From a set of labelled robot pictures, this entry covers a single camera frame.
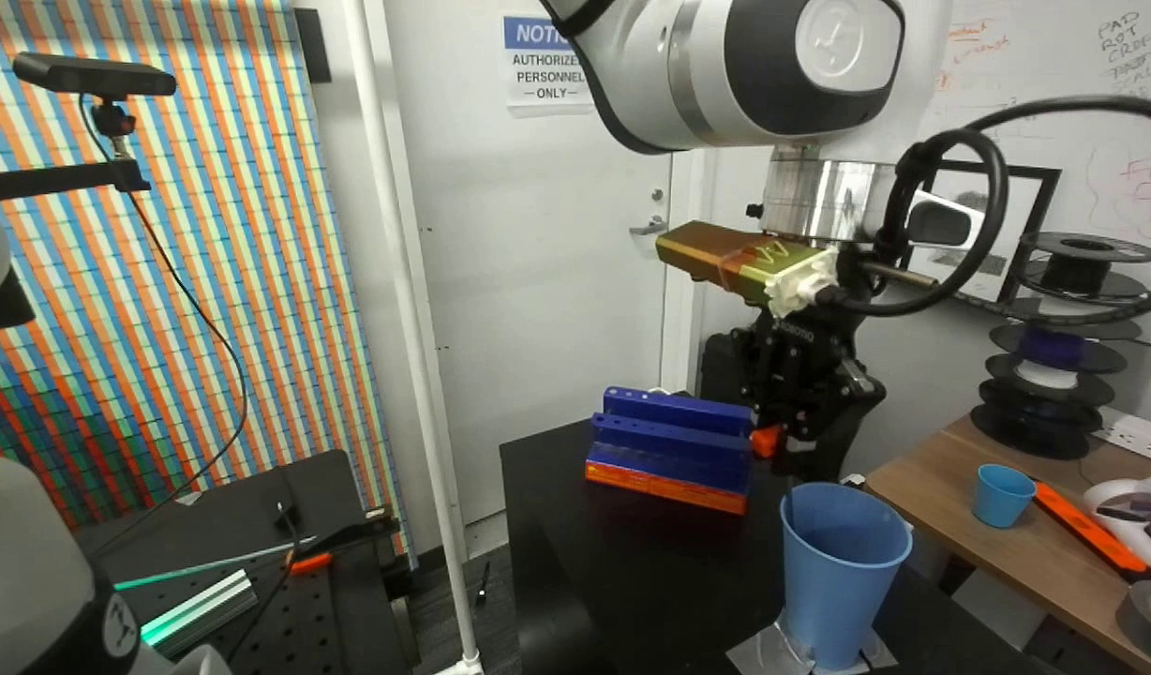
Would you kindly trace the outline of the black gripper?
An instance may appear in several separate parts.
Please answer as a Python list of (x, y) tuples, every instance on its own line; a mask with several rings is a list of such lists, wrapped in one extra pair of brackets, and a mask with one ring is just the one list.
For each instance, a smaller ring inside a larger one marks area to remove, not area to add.
[(781, 427), (782, 475), (835, 482), (863, 422), (883, 403), (853, 355), (853, 329), (858, 314), (835, 308), (788, 318), (761, 312), (748, 328), (706, 338), (700, 395)]

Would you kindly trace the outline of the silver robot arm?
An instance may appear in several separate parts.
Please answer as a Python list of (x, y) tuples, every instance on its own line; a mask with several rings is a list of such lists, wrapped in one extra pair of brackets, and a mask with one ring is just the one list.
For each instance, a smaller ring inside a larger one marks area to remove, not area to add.
[[(951, 0), (541, 0), (570, 40), (595, 117), (636, 155), (817, 143), (863, 132), (930, 95)], [(843, 254), (833, 284), (763, 314), (755, 343), (758, 415), (788, 433), (788, 469), (840, 472), (883, 388), (858, 388), (858, 284)]]

